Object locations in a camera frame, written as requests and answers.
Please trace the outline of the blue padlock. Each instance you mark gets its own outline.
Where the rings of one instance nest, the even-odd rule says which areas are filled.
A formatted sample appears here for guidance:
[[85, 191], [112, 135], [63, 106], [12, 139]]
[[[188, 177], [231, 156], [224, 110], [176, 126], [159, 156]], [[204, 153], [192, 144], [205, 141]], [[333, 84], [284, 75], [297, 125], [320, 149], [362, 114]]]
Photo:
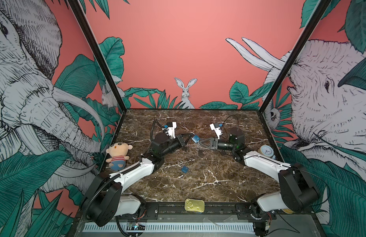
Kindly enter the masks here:
[[186, 167], [186, 166], [183, 166], [183, 167], [181, 168], [181, 171], [182, 171], [183, 173], [188, 173], [189, 168], [188, 168], [188, 167]]
[[198, 135], [194, 135], [191, 139], [194, 143], [199, 143], [200, 141], [200, 137]]

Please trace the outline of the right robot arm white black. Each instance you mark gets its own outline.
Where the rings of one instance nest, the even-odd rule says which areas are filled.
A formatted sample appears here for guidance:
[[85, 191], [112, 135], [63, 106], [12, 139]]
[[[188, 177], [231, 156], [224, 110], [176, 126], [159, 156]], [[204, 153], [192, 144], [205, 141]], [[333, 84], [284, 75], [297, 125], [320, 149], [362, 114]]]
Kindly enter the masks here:
[[245, 144], [245, 134], [239, 128], [234, 127], [227, 139], [221, 138], [219, 127], [213, 130], [216, 137], [196, 142], [207, 149], [229, 151], [236, 162], [256, 169], [279, 183], [279, 191], [260, 195], [253, 201], [255, 213], [279, 209], [301, 212], [319, 199], [320, 192], [303, 165], [283, 163], [264, 155], [262, 151], [251, 150]]

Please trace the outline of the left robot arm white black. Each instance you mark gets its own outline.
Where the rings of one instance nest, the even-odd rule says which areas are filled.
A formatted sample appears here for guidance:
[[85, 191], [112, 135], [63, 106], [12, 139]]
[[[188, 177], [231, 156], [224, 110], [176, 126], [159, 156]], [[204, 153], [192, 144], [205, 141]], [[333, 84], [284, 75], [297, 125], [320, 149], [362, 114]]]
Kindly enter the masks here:
[[115, 173], [99, 173], [81, 201], [81, 220], [92, 221], [102, 227], [115, 216], [137, 213], [138, 218], [142, 218], [142, 198], [134, 195], [122, 196], [123, 192], [144, 177], [155, 173], [164, 164], [167, 154], [186, 146], [194, 136], [191, 132], [178, 134], [174, 139], [169, 136], [164, 139], [155, 138], [146, 152], [139, 156], [137, 163]]

